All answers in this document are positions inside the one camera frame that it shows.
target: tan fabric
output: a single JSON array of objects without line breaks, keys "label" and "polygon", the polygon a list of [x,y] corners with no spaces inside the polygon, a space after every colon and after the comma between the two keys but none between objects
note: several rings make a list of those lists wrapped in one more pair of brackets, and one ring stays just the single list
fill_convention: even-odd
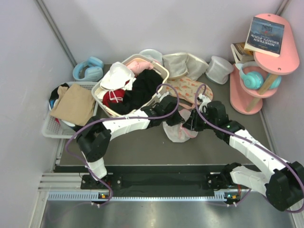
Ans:
[{"label": "tan fabric", "polygon": [[[193,81],[188,77],[168,80],[167,83],[172,85],[177,90],[180,99],[184,99],[192,104],[194,104],[195,93],[202,84],[201,82]],[[167,87],[167,91],[169,91],[172,96],[176,96],[175,92],[170,87]],[[202,93],[203,91],[204,87],[200,89],[199,93]],[[209,86],[207,86],[205,96],[207,96],[210,100],[213,99],[213,92]]]},{"label": "tan fabric", "polygon": [[57,107],[57,105],[59,104],[59,102],[61,101],[61,99],[63,98],[63,96],[65,95],[67,90],[68,90],[68,87],[66,87],[66,86],[59,86],[58,87],[57,93],[58,93],[59,98],[58,98],[57,101],[55,101],[55,104],[54,104],[53,108]]},{"label": "tan fabric", "polygon": [[94,103],[95,101],[90,90],[84,89],[78,84],[73,84],[65,92],[60,102],[52,109],[50,115],[79,126],[84,126],[93,116]]}]

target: plastic basket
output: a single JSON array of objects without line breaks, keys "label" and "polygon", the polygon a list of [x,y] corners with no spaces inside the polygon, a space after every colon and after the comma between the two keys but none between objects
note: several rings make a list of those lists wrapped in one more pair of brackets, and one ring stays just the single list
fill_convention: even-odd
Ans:
[{"label": "plastic basket", "polygon": [[[81,87],[85,89],[91,90],[97,82],[67,82],[69,86],[72,84],[79,84]],[[96,115],[98,109],[98,104],[95,102],[95,107],[93,111],[93,115]],[[50,116],[48,112],[46,119],[44,120],[44,124],[42,127],[42,134],[47,138],[55,138],[55,139],[70,139],[75,131],[71,128],[63,129],[60,124],[55,120],[54,117]]]},{"label": "plastic basket", "polygon": [[[130,63],[132,63],[133,61],[137,61],[137,62],[151,62],[154,66],[153,70],[155,70],[162,78],[163,78],[163,82],[162,83],[166,83],[168,78],[169,78],[169,71],[164,68],[163,66],[161,66],[159,63],[148,59],[145,56],[136,54],[136,55],[132,55],[129,58],[127,58],[124,62],[122,62],[123,64],[125,64],[126,66],[129,65]],[[120,114],[118,114],[117,112],[113,111],[112,109],[110,109],[109,107],[105,106],[101,100],[98,99],[97,96],[95,96],[95,91],[97,88],[99,88],[100,81],[93,87],[92,89],[92,96],[94,97],[94,99],[96,100],[96,102],[99,104],[99,106],[104,110],[104,112],[109,116],[109,117],[118,117],[121,116]],[[166,86],[161,86],[158,90],[158,93],[165,93],[166,92]],[[147,103],[145,103],[142,107],[148,106],[148,105],[152,105],[156,102],[159,102],[159,98],[156,96],[156,94],[153,95],[152,99],[150,101],[148,101]]]}]

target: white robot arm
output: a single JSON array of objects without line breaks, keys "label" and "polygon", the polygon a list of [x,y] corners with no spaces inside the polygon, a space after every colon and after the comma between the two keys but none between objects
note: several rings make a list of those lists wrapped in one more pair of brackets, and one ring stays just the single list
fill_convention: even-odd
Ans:
[{"label": "white robot arm", "polygon": [[[237,163],[225,166],[221,176],[227,186],[240,184],[255,190],[267,197],[269,202],[280,211],[286,210],[303,199],[302,190],[294,176],[281,162],[256,147],[255,144],[259,144],[262,147],[263,145],[256,141],[240,123],[229,120],[225,107],[220,101],[211,102],[203,95],[200,95],[199,99],[201,101],[199,111],[208,121],[252,141],[252,143],[248,143],[236,136],[231,136],[210,127],[199,117],[195,109],[192,110],[187,122],[183,124],[183,127],[191,131],[213,130],[219,139],[241,152],[259,168],[260,172],[256,172]],[[98,178],[107,175],[103,156],[109,142],[122,134],[158,126],[162,121],[166,121],[169,126],[184,122],[177,111],[166,119],[151,119],[151,117],[170,113],[175,106],[176,99],[165,94],[154,107],[148,106],[137,110],[133,114],[124,116],[125,120],[118,121],[113,118],[113,120],[94,125],[80,133],[76,140],[87,161],[88,168]],[[298,162],[289,163],[289,165],[298,174],[301,181],[304,182],[303,166]]]}]

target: pink patterned cloth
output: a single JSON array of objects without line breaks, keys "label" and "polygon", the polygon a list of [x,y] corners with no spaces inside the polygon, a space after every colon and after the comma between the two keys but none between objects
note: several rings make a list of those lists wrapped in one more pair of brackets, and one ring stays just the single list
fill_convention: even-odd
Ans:
[{"label": "pink patterned cloth", "polygon": [[143,70],[153,69],[153,64],[150,62],[137,62],[133,61],[127,66],[135,75],[139,75]]}]

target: stack of books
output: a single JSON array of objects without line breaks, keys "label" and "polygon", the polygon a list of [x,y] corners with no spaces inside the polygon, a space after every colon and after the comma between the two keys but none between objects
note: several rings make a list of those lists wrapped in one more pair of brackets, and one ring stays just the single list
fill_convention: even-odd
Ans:
[{"label": "stack of books", "polygon": [[245,42],[231,44],[231,50],[236,63],[254,61],[253,52],[244,49]]},{"label": "stack of books", "polygon": [[231,44],[236,63],[253,61],[253,52],[279,57],[284,25],[253,17],[246,42]]}]

